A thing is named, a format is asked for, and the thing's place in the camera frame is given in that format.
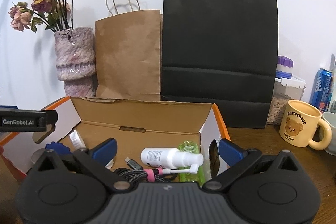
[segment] mug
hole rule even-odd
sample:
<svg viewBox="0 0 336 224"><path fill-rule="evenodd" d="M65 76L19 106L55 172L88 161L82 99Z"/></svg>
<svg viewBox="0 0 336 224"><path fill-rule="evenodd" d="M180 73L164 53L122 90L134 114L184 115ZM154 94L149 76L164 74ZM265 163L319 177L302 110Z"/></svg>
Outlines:
<svg viewBox="0 0 336 224"><path fill-rule="evenodd" d="M331 142L325 151L331 155L336 156L336 114L331 112L324 112L322 119L325 120L331 127L332 138ZM324 130L320 128L320 139L324 137Z"/></svg>
<svg viewBox="0 0 336 224"><path fill-rule="evenodd" d="M280 125L280 136L288 143L305 147L309 145L315 150L323 150L331 142L331 127L323 119L321 112L314 106L299 101L289 100ZM318 124L324 136L320 142L312 140Z"/></svg>

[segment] vase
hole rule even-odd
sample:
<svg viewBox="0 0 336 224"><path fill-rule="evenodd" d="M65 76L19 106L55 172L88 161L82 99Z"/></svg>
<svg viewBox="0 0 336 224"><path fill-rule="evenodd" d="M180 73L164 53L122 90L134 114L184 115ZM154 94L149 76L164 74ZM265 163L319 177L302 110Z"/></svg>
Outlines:
<svg viewBox="0 0 336 224"><path fill-rule="evenodd" d="M55 32L57 78L64 81L66 96L93 97L96 72L92 28Z"/></svg>

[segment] bear print on mug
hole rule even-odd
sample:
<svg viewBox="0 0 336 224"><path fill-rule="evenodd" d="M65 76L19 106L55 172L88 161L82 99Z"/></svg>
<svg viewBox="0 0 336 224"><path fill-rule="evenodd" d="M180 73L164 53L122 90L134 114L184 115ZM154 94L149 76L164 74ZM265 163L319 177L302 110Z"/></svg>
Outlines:
<svg viewBox="0 0 336 224"><path fill-rule="evenodd" d="M290 136L296 136L300 131L303 130L303 124L292 120L290 117L286 118L286 132Z"/></svg>

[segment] open box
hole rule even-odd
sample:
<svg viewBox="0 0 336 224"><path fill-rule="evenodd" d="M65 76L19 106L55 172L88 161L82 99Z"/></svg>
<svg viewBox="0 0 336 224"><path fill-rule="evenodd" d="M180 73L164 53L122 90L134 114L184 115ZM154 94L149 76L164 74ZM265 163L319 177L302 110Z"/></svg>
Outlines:
<svg viewBox="0 0 336 224"><path fill-rule="evenodd" d="M57 111L55 128L42 134L10 133L0 141L5 163L17 180L32 167L32 154L47 143L61 141L73 151L67 136L73 129L89 149L115 138L118 152L113 169L127 168L126 157L142 164L140 154L144 148L178 147L186 140L200 146L206 180L228 168L218 155L218 143L222 138L229 139L229 135L215 104L66 97L45 109Z"/></svg>

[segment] wooden table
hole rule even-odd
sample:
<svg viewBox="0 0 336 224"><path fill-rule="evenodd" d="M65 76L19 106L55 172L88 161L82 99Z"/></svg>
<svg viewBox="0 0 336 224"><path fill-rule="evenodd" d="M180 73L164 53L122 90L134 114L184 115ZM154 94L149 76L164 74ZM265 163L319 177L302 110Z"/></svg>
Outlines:
<svg viewBox="0 0 336 224"><path fill-rule="evenodd" d="M278 126L265 129L228 128L231 141L244 149L258 148L264 154L276 155L282 149L291 150L315 183L321 195L321 206L313 224L336 223L336 156L324 150L296 147L284 141Z"/></svg>
<svg viewBox="0 0 336 224"><path fill-rule="evenodd" d="M310 147L295 147L278 134L278 127L265 129L229 128L231 140L242 148L258 148L264 154L278 154L282 149L291 150L308 172L321 195L321 206L314 224L336 223L336 156ZM14 194L18 183L0 159L0 223L21 224L14 207Z"/></svg>

